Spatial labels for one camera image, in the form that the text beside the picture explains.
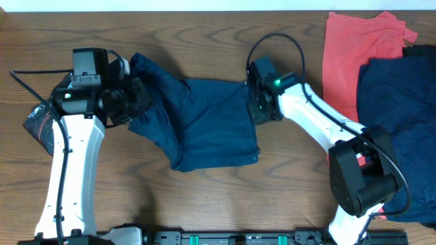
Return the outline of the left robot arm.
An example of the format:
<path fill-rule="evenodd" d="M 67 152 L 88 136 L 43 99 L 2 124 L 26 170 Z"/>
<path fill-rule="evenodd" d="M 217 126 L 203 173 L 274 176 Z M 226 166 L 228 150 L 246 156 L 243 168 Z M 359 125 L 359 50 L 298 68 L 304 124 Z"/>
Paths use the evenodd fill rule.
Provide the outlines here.
<path fill-rule="evenodd" d="M 94 216 L 97 160 L 105 130 L 130 123 L 153 99 L 127 60 L 113 50 L 77 48 L 64 87 L 42 104 L 54 117 L 48 194 L 30 244 L 143 244 L 140 227 L 122 225 L 102 235 Z"/>

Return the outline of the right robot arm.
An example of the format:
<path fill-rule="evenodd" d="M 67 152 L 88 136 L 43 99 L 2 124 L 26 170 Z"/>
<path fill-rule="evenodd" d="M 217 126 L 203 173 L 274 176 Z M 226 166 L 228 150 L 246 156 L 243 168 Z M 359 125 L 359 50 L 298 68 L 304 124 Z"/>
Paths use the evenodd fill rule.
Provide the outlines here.
<path fill-rule="evenodd" d="M 384 204 L 405 187 L 388 133 L 366 128 L 329 106 L 304 78 L 281 74 L 262 57 L 248 63 L 249 111 L 257 124 L 284 118 L 295 122 L 327 153 L 330 189 L 338 203 L 322 238 L 308 244 L 400 244 L 405 235 L 372 233 L 369 224 L 383 216 Z"/>

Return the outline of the navy blue shorts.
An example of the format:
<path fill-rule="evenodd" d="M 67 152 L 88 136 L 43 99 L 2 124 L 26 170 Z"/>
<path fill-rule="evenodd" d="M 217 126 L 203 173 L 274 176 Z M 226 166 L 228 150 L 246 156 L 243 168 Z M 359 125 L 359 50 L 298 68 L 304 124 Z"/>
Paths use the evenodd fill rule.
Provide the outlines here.
<path fill-rule="evenodd" d="M 179 79 L 140 53 L 131 74 L 151 92 L 153 105 L 129 130 L 162 149 L 174 171 L 257 163 L 260 149 L 243 82 Z"/>

